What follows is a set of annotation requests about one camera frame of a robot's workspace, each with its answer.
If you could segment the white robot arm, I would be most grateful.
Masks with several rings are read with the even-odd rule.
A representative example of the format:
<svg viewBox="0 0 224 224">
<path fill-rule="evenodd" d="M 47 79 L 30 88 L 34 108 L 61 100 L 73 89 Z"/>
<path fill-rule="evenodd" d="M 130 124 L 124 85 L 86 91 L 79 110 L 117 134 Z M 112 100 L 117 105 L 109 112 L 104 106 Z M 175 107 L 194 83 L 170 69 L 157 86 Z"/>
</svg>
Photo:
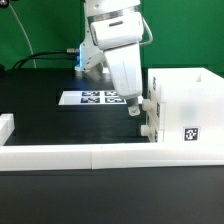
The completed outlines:
<svg viewBox="0 0 224 224">
<path fill-rule="evenodd" d="M 140 41 L 143 19 L 140 0 L 83 0 L 85 39 L 79 46 L 77 71 L 90 72 L 101 64 L 125 99 L 130 116 L 140 114 L 142 94 Z"/>
</svg>

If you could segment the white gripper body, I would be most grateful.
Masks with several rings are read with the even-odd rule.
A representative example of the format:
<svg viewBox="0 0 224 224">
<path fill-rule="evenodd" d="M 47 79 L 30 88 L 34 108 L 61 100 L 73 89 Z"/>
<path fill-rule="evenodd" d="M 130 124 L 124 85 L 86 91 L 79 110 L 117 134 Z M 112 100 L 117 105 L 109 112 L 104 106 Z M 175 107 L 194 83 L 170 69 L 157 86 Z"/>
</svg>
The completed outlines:
<svg viewBox="0 0 224 224">
<path fill-rule="evenodd" d="M 104 52 L 106 63 L 117 94 L 132 99 L 142 94 L 140 49 L 131 44 Z"/>
</svg>

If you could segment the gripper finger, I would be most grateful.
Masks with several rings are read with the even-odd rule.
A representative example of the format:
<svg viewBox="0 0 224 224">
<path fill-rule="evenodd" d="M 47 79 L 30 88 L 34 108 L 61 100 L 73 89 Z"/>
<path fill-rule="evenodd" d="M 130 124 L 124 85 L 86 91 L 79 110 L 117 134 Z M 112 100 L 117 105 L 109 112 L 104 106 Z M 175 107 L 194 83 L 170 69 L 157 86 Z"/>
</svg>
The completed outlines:
<svg viewBox="0 0 224 224">
<path fill-rule="evenodd" d="M 140 108 L 137 98 L 127 100 L 128 112 L 130 116 L 138 116 L 140 114 Z"/>
</svg>

